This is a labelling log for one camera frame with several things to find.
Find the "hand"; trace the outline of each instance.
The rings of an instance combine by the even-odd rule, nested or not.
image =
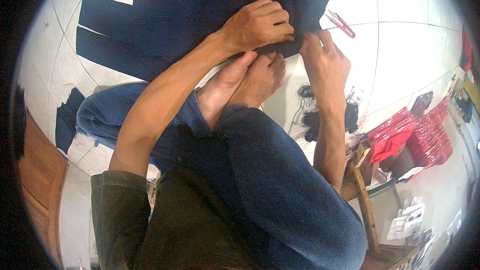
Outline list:
[[[289,13],[280,3],[271,0],[257,0],[242,7],[227,20],[218,31],[228,51],[233,54],[256,48],[294,41],[293,27],[289,24]]]
[[[330,32],[304,33],[300,54],[320,112],[345,112],[344,89],[351,63],[333,43]]]

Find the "forearm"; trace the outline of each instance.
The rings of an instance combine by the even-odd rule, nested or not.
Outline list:
[[[340,192],[345,171],[345,108],[320,111],[313,167]]]
[[[188,95],[208,71],[235,53],[214,33],[152,81],[127,114],[108,169],[147,177],[150,153]]]

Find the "scissors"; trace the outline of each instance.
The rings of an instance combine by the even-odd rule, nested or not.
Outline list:
[[[344,31],[344,33],[346,33],[347,36],[349,36],[350,38],[355,38],[355,33],[353,32],[353,30],[350,28],[350,26],[345,23],[345,21],[337,14],[337,13],[334,13],[331,9],[326,9],[330,15],[327,14],[327,12],[325,12],[325,16],[328,17],[328,19],[330,19],[330,21],[332,21],[333,24],[335,24],[336,26],[338,26],[341,30]]]

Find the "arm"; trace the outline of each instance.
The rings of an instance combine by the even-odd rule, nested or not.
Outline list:
[[[222,60],[239,52],[293,40],[288,12],[278,2],[244,6],[217,32],[160,74],[137,99],[118,134],[110,171],[147,176],[150,153],[163,130],[198,82]]]
[[[351,63],[327,30],[304,34],[300,54],[320,113],[313,167],[340,192],[345,171],[344,88]]]

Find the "white tiled floor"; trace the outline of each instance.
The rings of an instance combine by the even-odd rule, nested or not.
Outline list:
[[[116,0],[132,4],[133,0]],[[34,120],[55,143],[56,108],[73,87],[85,96],[113,85],[139,81],[76,55],[76,29],[81,0],[45,0],[33,23],[21,63],[20,81]],[[457,68],[461,53],[462,25],[450,0],[330,0],[356,33],[347,37],[326,17],[320,19],[333,40],[351,60],[345,91],[354,87],[362,101],[360,115],[367,115],[362,131],[380,124],[416,96],[434,91],[431,107],[441,96]],[[299,107],[297,91],[308,82],[299,55],[287,59],[284,85],[263,105],[264,111],[285,130]],[[305,130],[294,125],[291,135]],[[311,156],[314,143],[299,144]],[[76,136],[69,149],[70,161],[89,174],[108,167],[111,150],[93,147],[92,140]]]

